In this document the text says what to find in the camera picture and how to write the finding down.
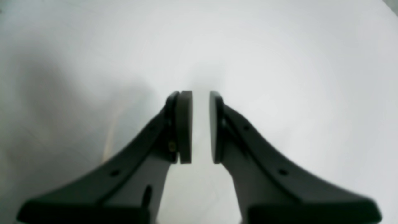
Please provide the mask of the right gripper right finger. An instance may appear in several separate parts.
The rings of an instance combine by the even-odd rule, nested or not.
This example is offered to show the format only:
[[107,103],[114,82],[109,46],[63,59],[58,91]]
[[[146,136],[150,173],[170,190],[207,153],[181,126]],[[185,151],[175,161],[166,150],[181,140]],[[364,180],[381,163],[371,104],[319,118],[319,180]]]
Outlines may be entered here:
[[209,94],[213,162],[233,179],[243,224],[377,224],[376,202],[304,170]]

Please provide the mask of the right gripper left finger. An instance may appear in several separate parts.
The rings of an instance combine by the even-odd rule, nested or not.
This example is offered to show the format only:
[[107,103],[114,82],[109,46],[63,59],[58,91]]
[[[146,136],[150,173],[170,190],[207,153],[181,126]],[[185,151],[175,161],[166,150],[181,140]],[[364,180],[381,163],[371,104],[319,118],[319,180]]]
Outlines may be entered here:
[[26,224],[153,224],[168,169],[192,161],[193,93],[175,91],[117,155],[74,182],[25,202]]

